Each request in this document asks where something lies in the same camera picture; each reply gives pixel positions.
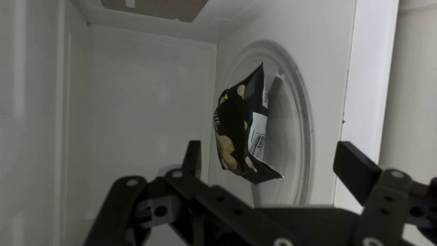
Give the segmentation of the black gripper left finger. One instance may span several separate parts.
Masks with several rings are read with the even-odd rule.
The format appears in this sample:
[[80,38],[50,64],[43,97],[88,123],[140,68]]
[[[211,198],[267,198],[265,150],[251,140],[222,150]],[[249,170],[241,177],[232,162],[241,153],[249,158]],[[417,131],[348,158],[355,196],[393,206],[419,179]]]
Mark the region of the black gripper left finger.
[[200,142],[189,140],[181,164],[184,173],[200,176]]

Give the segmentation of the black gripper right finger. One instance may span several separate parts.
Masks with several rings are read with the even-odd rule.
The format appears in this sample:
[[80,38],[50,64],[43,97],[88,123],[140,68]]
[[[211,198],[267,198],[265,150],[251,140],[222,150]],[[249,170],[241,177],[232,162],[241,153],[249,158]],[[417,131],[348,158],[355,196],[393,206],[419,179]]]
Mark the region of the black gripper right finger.
[[333,172],[363,205],[382,169],[349,140],[338,140],[336,146]]

